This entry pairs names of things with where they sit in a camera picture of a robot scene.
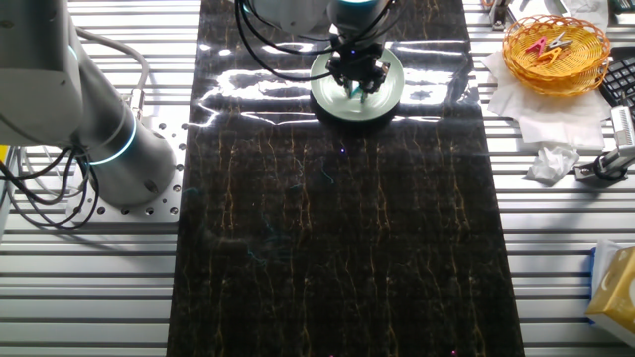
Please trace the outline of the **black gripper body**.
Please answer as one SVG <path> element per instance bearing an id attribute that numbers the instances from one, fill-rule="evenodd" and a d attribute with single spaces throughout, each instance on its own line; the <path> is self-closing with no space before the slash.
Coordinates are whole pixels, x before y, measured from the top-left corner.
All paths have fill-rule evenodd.
<path id="1" fill-rule="evenodd" d="M 378 89 L 385 82 L 390 64 L 380 61 L 384 52 L 382 43 L 357 46 L 331 39 L 330 44 L 333 55 L 327 60 L 325 69 L 340 86 L 348 87 L 350 82 L 358 82 L 362 89 Z"/>

